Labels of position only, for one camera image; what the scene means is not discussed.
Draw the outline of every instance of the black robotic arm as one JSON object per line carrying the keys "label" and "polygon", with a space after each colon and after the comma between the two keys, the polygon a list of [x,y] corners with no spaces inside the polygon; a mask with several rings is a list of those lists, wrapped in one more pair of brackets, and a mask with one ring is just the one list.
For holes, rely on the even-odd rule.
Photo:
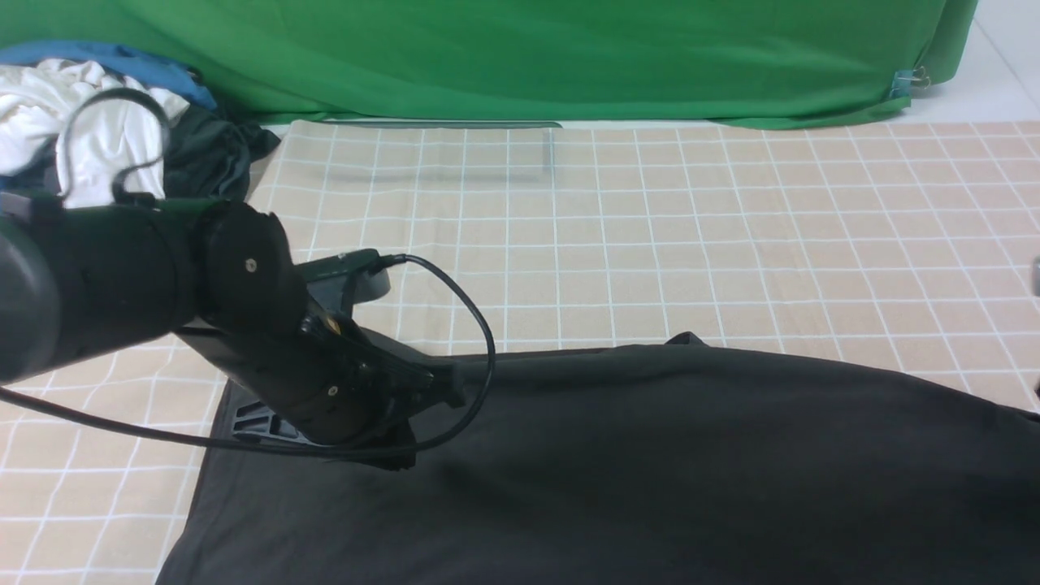
{"label": "black robotic arm", "polygon": [[[488,338],[484,389],[457,427],[422,442],[409,418],[466,404],[458,365],[376,347],[352,319],[405,261],[441,277]],[[240,202],[126,197],[70,210],[53,196],[4,193],[0,282],[0,384],[172,332],[256,395],[234,430],[258,451],[409,467],[472,421],[494,370],[487,323],[436,266],[374,250],[293,265],[278,219]]]}

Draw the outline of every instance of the black cloth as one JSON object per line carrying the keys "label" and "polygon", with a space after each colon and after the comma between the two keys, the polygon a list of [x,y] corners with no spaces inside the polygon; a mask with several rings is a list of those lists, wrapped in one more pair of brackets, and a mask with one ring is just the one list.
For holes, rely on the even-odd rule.
{"label": "black cloth", "polygon": [[[250,164],[269,155],[279,143],[271,131],[239,120],[224,106],[210,111],[192,104],[171,129],[162,188],[168,199],[244,200]],[[46,154],[11,177],[5,188],[60,193],[54,142],[42,147],[41,153]]]}
{"label": "black cloth", "polygon": [[[473,361],[474,379],[482,363]],[[214,435],[251,397],[231,386]],[[415,422],[420,437],[459,411]],[[505,356],[390,473],[210,452],[161,585],[1035,584],[1040,418],[685,345]]]}

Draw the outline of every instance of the black cord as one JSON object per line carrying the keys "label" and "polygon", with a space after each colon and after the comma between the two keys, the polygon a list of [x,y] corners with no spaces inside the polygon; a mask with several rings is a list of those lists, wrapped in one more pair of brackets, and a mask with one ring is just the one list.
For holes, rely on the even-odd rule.
{"label": "black cord", "polygon": [[170,149],[170,118],[166,117],[166,112],[159,105],[159,102],[155,101],[150,94],[145,92],[139,92],[137,90],[131,90],[130,87],[114,87],[111,90],[105,90],[103,92],[98,92],[97,94],[90,96],[83,103],[77,107],[71,116],[69,116],[69,121],[66,122],[64,135],[61,136],[61,148],[63,150],[61,156],[61,164],[64,167],[66,174],[69,176],[69,188],[64,189],[63,193],[59,194],[58,197],[62,200],[69,199],[72,195],[73,188],[76,186],[76,173],[74,172],[72,166],[72,136],[76,120],[79,119],[83,110],[93,107],[99,103],[107,102],[110,100],[121,100],[126,102],[135,103],[142,108],[147,109],[149,113],[155,117],[155,121],[159,124],[159,154],[152,160],[141,162],[139,164],[134,164],[133,167],[124,169],[112,177],[112,197],[119,202],[126,196],[126,180],[127,178],[140,171],[141,169],[148,169],[153,164],[157,164],[166,155],[166,150]]}
{"label": "black cord", "polygon": [[337,459],[342,461],[363,461],[371,459],[388,459],[391,457],[401,457],[408,455],[414,455],[420,451],[427,451],[436,447],[440,447],[452,438],[459,436],[470,423],[476,418],[477,413],[480,411],[480,407],[484,406],[485,400],[488,398],[488,393],[491,390],[491,382],[495,376],[495,363],[497,361],[495,355],[495,338],[491,332],[491,327],[488,325],[488,321],[484,319],[484,314],[480,313],[480,309],[476,307],[473,300],[466,295],[466,291],[462,289],[459,284],[451,279],[444,271],[437,268],[430,260],[420,258],[418,256],[412,256],[410,254],[398,254],[393,256],[384,256],[383,264],[381,270],[386,270],[387,268],[402,264],[405,262],[412,262],[418,264],[425,270],[430,271],[434,276],[440,279],[448,288],[454,292],[459,300],[462,301],[463,305],[469,309],[469,312],[476,320],[477,325],[480,327],[480,331],[484,333],[485,341],[488,345],[488,372],[484,379],[484,387],[473,399],[473,403],[470,405],[466,414],[454,424],[447,431],[435,436],[434,438],[426,439],[417,442],[412,446],[407,447],[388,447],[379,449],[339,449],[335,447],[330,448],[310,448],[310,447],[283,447],[277,444],[256,444],[240,442],[231,439],[218,439],[211,437],[204,437],[198,435],[186,435],[183,433],[173,433],[170,431],[161,431],[159,429],[151,429],[148,427],[140,427],[138,425],[131,425],[129,423],[121,423],[119,421],[112,421],[110,418],[104,418],[101,416],[95,416],[94,414],[88,414],[80,410],[75,410],[73,408],[68,408],[53,402],[48,402],[46,400],[41,400],[34,397],[23,395],[22,392],[16,392],[0,386],[0,401],[26,408],[42,414],[47,414],[50,416],[56,416],[70,423],[76,423],[86,427],[93,427],[95,429],[100,429],[102,431],[110,431],[114,433],[120,433],[124,435],[130,435],[132,437],[147,438],[154,440],[161,440],[165,442],[174,442],[179,444],[187,444],[190,447],[202,447],[205,449],[223,449],[228,451],[241,451],[246,453],[263,453],[267,455],[289,455],[294,457],[312,457],[320,459]]}

